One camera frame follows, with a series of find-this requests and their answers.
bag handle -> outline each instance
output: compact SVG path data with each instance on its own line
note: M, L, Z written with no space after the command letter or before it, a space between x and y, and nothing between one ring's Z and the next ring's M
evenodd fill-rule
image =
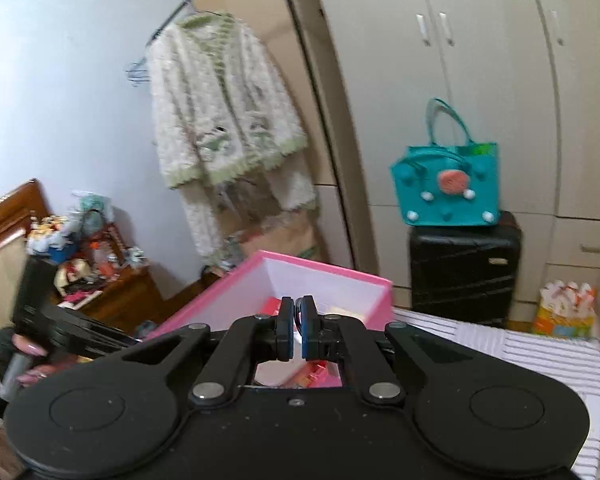
M404 161L410 166L413 166L416 169L416 171L425 172L427 171L427 168L422 164L416 162L416 159L429 158L432 156L446 156L446 158L451 158L452 160L461 164L464 168L470 166L469 162L464 158L464 156L460 156L457 153L450 152L448 149L442 148L441 146L437 145L435 147L432 146L430 148L423 148L415 155L410 155L408 156L408 158L405 158Z
M436 118L436 112L438 111L439 108L446 114L450 115L451 118L456 121L456 123L460 124L460 127L462 128L462 130L464 131L464 134L466 136L466 143L467 144L475 144L475 141L471 138L471 135L469 134L469 129L466 127L466 124L464 124L464 121L460 118L460 115L458 114L458 112L456 112L450 104L445 103L442 99L438 99L437 97L434 97L433 99L429 99L429 102L427 103L427 114L426 114L427 134L429 135L430 145L431 146L438 145L435 137L433 136L433 123Z

teal handbag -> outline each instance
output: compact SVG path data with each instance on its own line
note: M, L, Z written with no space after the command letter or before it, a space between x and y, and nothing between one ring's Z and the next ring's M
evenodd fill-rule
M464 146L440 146L434 137L438 111L450 115ZM460 115L442 99L427 103L428 146L409 146L391 167L398 204L412 226L489 226L498 223L498 145L475 142Z

metal screw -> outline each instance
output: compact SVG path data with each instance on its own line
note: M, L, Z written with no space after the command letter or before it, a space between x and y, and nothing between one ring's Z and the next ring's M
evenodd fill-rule
M400 386L393 383L375 383L369 387L369 393L376 399L393 399L400 395Z
M224 394L224 386L219 383L200 383L193 387L193 395L199 399L217 399Z

white striped bedsheet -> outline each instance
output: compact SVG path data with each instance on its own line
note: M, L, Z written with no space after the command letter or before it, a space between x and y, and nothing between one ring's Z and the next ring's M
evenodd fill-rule
M394 309L395 319L485 354L552 377L570 387L589 410L589 435L571 468L595 480L600 464L600 345L463 323Z

fuzzy sweater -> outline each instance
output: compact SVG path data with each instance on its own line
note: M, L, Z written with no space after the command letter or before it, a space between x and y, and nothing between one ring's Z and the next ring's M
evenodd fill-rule
M171 23L148 49L160 170L179 189L196 249L222 247L214 186L261 171L282 209L315 191L307 146L278 70L253 31L230 14Z

